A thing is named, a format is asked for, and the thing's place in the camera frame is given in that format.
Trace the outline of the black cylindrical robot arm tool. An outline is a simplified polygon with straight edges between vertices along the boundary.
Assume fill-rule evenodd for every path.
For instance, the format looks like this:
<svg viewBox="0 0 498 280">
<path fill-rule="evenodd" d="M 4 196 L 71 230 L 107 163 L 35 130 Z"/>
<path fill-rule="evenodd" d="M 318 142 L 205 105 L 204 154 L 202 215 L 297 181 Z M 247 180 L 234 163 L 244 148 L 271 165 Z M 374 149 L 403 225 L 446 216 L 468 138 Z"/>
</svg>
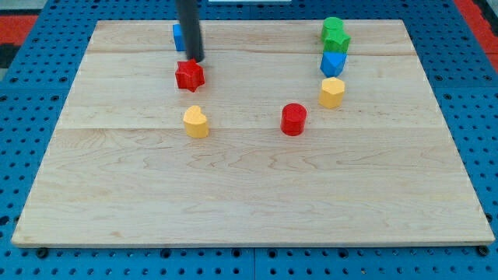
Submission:
<svg viewBox="0 0 498 280">
<path fill-rule="evenodd" d="M 205 59 L 200 17 L 196 0 L 176 0 L 176 10 L 183 35 L 187 59 Z"/>
</svg>

